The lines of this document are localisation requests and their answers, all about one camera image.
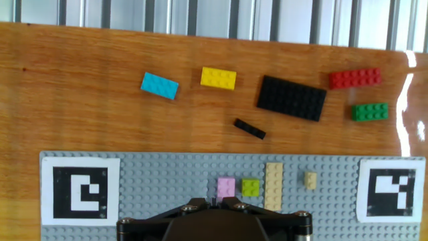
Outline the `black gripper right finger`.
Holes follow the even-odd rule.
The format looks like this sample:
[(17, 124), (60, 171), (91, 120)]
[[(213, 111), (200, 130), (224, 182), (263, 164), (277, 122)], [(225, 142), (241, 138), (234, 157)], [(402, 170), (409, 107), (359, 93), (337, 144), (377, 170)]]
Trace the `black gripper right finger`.
[(312, 215), (307, 211), (280, 214), (247, 204), (236, 197), (220, 201), (222, 210), (241, 213), (245, 221), (254, 220), (264, 240), (313, 241)]

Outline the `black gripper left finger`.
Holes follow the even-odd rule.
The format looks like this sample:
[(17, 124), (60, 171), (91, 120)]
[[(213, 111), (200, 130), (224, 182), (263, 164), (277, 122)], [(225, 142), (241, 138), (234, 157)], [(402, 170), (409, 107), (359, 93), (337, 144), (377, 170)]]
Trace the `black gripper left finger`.
[(178, 206), (148, 219), (126, 217), (116, 223), (118, 241), (144, 240), (148, 235), (164, 235), (172, 221), (177, 218), (208, 210), (211, 204), (204, 198), (192, 198), (187, 204)]

